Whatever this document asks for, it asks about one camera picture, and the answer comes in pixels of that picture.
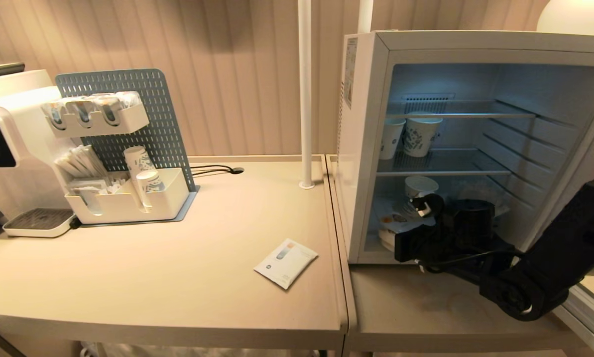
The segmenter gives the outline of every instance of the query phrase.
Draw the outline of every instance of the pegboard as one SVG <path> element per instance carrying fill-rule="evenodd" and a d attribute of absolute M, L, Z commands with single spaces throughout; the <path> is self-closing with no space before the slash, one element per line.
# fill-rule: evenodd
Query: pegboard
<path fill-rule="evenodd" d="M 156 68 L 59 74 L 55 77 L 62 97 L 138 91 L 149 124 L 131 134 L 84 136 L 108 171 L 127 171 L 123 151 L 143 145 L 157 169 L 180 167 L 189 192 L 196 192 L 176 113 L 163 72 Z"/>

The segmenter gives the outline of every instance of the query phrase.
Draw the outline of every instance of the wire shelf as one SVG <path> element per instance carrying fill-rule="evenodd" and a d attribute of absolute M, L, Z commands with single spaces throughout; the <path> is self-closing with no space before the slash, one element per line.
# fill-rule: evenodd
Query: wire shelf
<path fill-rule="evenodd" d="M 478 149 L 433 149 L 424 158 L 413 158 L 402 151 L 394 159 L 379 160 L 377 177 L 392 176 L 486 176 L 511 172 Z"/>
<path fill-rule="evenodd" d="M 412 114 L 428 112 L 429 114 Z M 535 118 L 529 113 L 497 100 L 410 100 L 390 102 L 388 118 Z"/>

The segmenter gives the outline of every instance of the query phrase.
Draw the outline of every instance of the striped wall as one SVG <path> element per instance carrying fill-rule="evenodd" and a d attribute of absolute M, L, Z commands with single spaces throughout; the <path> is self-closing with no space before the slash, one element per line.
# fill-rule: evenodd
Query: striped wall
<path fill-rule="evenodd" d="M 374 0 L 372 29 L 534 30 L 548 0 Z M 359 0 L 312 0 L 313 151 L 334 152 Z M 0 0 L 0 63 L 156 67 L 190 155 L 299 152 L 297 0 Z"/>

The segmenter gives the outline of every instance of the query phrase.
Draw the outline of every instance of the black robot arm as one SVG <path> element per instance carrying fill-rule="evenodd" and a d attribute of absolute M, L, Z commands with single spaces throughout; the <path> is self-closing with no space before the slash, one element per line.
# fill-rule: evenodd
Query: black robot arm
<path fill-rule="evenodd" d="M 479 285 L 482 296 L 521 321 L 558 307 L 569 288 L 594 268 L 594 180 L 581 187 L 525 253 L 495 235 L 493 215 L 488 202 L 456 201 L 437 217 L 436 226 L 396 235 L 395 257 Z M 517 264 L 512 265 L 513 257 L 519 258 Z"/>

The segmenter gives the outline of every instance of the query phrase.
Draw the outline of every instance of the white organizer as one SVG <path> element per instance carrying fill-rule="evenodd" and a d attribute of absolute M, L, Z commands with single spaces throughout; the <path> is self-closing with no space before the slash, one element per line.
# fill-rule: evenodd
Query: white organizer
<path fill-rule="evenodd" d="M 79 124 L 77 114 L 68 113 L 65 109 L 62 109 L 61 120 L 65 122 L 66 129 L 57 129 L 50 122 L 48 125 L 50 125 L 57 138 L 75 138 L 81 136 L 129 134 L 149 124 L 149 118 L 143 104 L 121 109 L 116 112 L 115 116 L 119 121 L 117 126 L 109 125 L 104 119 L 104 113 L 100 111 L 90 112 L 88 117 L 92 127 L 86 128 Z"/>
<path fill-rule="evenodd" d="M 96 196 L 100 212 L 93 213 L 81 196 L 65 195 L 70 207 L 84 224 L 105 224 L 120 222 L 162 221 L 173 219 L 186 201 L 189 190 L 184 181 L 182 169 L 158 169 L 165 183 L 165 189 L 148 192 L 152 208 L 145 212 L 131 181 L 127 181 L 115 194 Z"/>

